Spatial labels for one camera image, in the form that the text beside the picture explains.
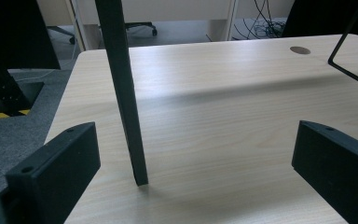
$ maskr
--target floor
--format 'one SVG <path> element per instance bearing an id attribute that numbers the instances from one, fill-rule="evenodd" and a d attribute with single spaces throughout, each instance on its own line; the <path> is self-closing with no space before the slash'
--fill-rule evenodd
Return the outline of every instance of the floor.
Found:
<path id="1" fill-rule="evenodd" d="M 269 28 L 272 26 L 265 21 L 237 19 L 232 40 L 274 37 L 282 30 L 284 22 L 285 18 L 273 19 L 271 24 L 274 30 L 271 31 Z M 207 21 L 156 21 L 153 24 L 157 27 L 157 36 L 152 36 L 152 29 L 144 26 L 131 28 L 127 31 L 129 47 L 210 42 L 210 38 L 206 35 Z M 62 28 L 71 33 L 74 32 L 73 26 L 63 26 Z M 70 44 L 68 35 L 51 30 L 49 34 L 62 70 L 71 70 L 80 53 L 78 45 Z"/>

